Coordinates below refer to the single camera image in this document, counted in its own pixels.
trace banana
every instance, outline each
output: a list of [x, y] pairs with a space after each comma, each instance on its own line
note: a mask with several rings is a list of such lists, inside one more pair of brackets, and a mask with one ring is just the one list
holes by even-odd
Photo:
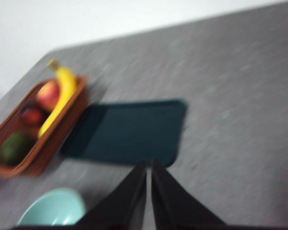
[[54, 59], [48, 63], [48, 66], [56, 72], [56, 78], [60, 87], [60, 96], [56, 107], [40, 128], [38, 138], [45, 133], [55, 118], [59, 115], [65, 104], [71, 98], [73, 93], [76, 91], [76, 79], [71, 69], [60, 66]]

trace banana stem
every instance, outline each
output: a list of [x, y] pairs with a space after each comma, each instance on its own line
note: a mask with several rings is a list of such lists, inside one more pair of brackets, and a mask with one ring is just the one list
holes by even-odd
[[48, 63], [48, 67], [56, 71], [59, 68], [59, 64], [55, 59], [51, 59], [50, 62]]

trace fruit basket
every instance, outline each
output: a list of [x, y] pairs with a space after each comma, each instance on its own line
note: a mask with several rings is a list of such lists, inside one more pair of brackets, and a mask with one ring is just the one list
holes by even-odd
[[80, 76], [76, 78], [76, 81], [77, 88], [75, 93], [39, 139], [37, 139], [39, 128], [26, 125], [21, 119], [19, 108], [25, 102], [34, 99], [38, 91], [48, 82], [48, 80], [37, 84], [22, 99], [4, 122], [2, 122], [0, 125], [0, 147], [5, 139], [16, 131], [28, 133], [36, 142], [26, 157], [18, 165], [8, 166], [0, 162], [0, 177], [8, 178], [22, 173], [38, 176], [44, 171], [50, 159], [56, 153], [66, 135], [88, 104], [85, 90], [87, 78]]

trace gray table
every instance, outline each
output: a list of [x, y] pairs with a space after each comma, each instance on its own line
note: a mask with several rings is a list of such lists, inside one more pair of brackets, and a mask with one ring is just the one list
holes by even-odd
[[[227, 223], [288, 226], [288, 3], [51, 51], [1, 99], [0, 123], [52, 77], [51, 58], [90, 77], [91, 102], [186, 100], [168, 170]], [[0, 228], [56, 187], [92, 207], [130, 169], [56, 156], [38, 178], [0, 179]], [[147, 180], [145, 230], [155, 225]]]

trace red apple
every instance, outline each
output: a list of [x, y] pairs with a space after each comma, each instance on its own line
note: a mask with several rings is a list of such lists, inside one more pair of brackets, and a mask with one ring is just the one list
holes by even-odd
[[46, 111], [52, 112], [60, 96], [59, 85], [56, 80], [48, 81], [37, 93], [37, 103]]
[[26, 102], [20, 107], [22, 120], [30, 126], [40, 125], [46, 119], [46, 113], [35, 102]]

